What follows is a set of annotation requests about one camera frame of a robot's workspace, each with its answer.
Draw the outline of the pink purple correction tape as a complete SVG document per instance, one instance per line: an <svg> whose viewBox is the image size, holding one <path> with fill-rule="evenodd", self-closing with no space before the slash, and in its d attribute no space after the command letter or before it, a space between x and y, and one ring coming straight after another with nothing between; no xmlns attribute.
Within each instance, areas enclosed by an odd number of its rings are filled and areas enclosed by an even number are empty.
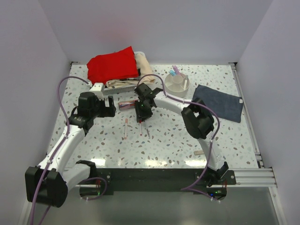
<svg viewBox="0 0 300 225"><path fill-rule="evenodd" d="M178 70L178 68L177 68L176 65L174 65L172 68L173 68L173 71L174 71L174 73L175 73L176 75L180 75L180 71Z"/></svg>

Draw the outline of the grey cap white marker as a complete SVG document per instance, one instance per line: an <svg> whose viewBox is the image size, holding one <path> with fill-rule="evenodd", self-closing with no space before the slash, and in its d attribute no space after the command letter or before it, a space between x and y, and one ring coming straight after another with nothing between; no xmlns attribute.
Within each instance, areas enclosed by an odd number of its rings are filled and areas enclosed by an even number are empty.
<svg viewBox="0 0 300 225"><path fill-rule="evenodd" d="M188 83L188 75L185 76L183 89L187 88L187 83Z"/></svg>

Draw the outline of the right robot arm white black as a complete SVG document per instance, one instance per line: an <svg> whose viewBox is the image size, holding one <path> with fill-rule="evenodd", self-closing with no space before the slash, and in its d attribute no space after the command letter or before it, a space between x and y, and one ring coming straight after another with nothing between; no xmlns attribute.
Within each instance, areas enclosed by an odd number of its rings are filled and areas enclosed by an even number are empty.
<svg viewBox="0 0 300 225"><path fill-rule="evenodd" d="M229 167L221 156L221 149L215 143L215 136L220 129L218 116L199 98L195 100L176 98L168 95L164 89L152 90L144 83L137 85L135 94L138 96L138 100L135 101L138 123L146 121L153 115L153 107L172 111L182 116L187 132L192 138L198 140L205 154L207 163L203 172L194 183L182 190L194 187L205 174L209 174L212 183L220 184L225 179Z"/></svg>

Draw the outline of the beige small eraser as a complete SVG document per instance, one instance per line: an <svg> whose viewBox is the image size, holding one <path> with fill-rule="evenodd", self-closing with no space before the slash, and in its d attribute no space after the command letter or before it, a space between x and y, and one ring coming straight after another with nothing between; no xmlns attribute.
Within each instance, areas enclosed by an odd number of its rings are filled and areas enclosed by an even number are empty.
<svg viewBox="0 0 300 225"><path fill-rule="evenodd" d="M201 155L201 154L203 154L203 151L202 150L197 150L197 151L194 151L194 154L195 155Z"/></svg>

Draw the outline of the blue white eraser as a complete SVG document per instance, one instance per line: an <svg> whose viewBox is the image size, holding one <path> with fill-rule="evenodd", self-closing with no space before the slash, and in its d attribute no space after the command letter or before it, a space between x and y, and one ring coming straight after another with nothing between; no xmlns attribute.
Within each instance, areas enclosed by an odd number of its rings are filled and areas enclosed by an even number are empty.
<svg viewBox="0 0 300 225"><path fill-rule="evenodd" d="M169 73L172 75L172 76L175 76L176 73L173 71L173 70L170 70Z"/></svg>

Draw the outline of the red cap white marker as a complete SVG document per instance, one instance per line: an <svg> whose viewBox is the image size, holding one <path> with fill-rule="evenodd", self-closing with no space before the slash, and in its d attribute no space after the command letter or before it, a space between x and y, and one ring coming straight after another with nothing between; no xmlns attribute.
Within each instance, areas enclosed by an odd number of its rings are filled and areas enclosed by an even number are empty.
<svg viewBox="0 0 300 225"><path fill-rule="evenodd" d="M142 121L139 120L140 136L143 135Z"/></svg>

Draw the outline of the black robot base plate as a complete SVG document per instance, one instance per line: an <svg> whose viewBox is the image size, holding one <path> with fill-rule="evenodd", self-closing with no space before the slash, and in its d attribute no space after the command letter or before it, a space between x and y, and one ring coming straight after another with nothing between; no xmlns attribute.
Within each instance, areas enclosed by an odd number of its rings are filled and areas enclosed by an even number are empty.
<svg viewBox="0 0 300 225"><path fill-rule="evenodd" d="M200 178L203 169L121 169L99 168L98 177L106 180L105 195L114 192L179 192ZM222 178L217 178L211 169L193 188L208 193L217 199L227 194L227 186L237 184L233 170L228 170Z"/></svg>

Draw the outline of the peach cap white marker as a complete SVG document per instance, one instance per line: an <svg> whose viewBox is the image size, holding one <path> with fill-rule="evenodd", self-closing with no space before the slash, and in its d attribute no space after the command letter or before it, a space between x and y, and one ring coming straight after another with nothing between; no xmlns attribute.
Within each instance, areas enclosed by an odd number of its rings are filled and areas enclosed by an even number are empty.
<svg viewBox="0 0 300 225"><path fill-rule="evenodd" d="M124 130L124 139L127 139L128 136L128 119L125 119L125 130Z"/></svg>

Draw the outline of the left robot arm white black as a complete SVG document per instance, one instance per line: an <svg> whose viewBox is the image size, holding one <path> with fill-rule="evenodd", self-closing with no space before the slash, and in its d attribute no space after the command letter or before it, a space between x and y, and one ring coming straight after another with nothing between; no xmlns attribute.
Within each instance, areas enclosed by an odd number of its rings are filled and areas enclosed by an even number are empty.
<svg viewBox="0 0 300 225"><path fill-rule="evenodd" d="M113 96L108 96L107 100L109 105L93 92L80 94L78 105L67 118L58 142L37 166L30 166L25 172L29 202L59 208L65 202L68 192L77 184L82 181L92 184L96 181L98 174L94 162L79 160L72 169L65 171L65 168L76 147L94 125L94 120L115 116Z"/></svg>

